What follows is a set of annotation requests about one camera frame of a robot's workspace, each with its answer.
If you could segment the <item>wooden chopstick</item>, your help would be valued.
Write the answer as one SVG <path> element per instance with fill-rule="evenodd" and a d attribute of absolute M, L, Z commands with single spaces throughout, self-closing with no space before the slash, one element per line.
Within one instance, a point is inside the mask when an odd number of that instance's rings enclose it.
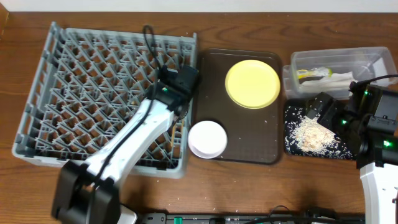
<path fill-rule="evenodd" d="M 172 149 L 174 148 L 175 131 L 176 131 L 176 124 L 173 125 L 173 127 L 172 127 L 172 135 L 171 135 L 171 140 L 170 140 L 170 145 L 171 145 Z"/>

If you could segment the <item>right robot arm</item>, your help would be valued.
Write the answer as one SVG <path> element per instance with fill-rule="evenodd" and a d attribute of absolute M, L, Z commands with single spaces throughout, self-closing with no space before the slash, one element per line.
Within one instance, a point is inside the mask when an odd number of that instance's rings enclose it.
<path fill-rule="evenodd" d="M 307 117 L 335 133 L 354 155 L 366 223 L 397 223 L 397 92 L 366 90 L 348 104 L 320 93 Z"/>

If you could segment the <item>green snack wrapper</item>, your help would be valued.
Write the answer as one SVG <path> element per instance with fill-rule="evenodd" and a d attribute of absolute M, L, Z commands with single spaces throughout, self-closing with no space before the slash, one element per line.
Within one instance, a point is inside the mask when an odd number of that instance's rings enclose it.
<path fill-rule="evenodd" d="M 309 70 L 301 69 L 296 71 L 298 79 L 308 78 L 308 77 L 330 77 L 332 71 L 326 67 L 312 68 Z"/>

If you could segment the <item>white napkin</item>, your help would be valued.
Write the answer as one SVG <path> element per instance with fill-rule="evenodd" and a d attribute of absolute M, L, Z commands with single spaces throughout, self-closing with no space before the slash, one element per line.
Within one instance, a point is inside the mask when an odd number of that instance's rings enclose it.
<path fill-rule="evenodd" d="M 300 87 L 307 91 L 315 90 L 345 90 L 351 82 L 356 80 L 352 72 L 333 73 L 327 76 L 307 77 L 300 83 Z"/>

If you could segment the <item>yellow round plate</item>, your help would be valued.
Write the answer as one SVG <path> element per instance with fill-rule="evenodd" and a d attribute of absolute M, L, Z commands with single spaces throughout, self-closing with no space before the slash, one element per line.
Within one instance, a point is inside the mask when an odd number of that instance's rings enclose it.
<path fill-rule="evenodd" d="M 234 64 L 228 70 L 224 84 L 233 102 L 252 110 L 271 105 L 281 89 L 277 72 L 259 60 L 243 60 Z"/>

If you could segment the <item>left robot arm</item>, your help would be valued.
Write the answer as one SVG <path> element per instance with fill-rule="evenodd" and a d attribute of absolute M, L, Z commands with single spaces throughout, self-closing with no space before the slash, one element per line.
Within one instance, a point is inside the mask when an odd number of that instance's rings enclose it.
<path fill-rule="evenodd" d="M 130 121 L 82 164 L 60 170 L 51 215 L 62 223 L 137 223 L 122 205 L 120 190 L 149 146 L 185 115 L 193 92 L 165 84 L 150 86 Z"/>

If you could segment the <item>white shallow bowl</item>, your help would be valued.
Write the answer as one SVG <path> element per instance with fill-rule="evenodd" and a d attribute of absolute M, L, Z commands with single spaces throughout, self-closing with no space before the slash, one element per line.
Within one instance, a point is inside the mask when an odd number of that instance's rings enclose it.
<path fill-rule="evenodd" d="M 213 159 L 226 149 L 228 136 L 224 128 L 214 121 L 200 121 L 188 133 L 188 146 L 194 155 Z"/>

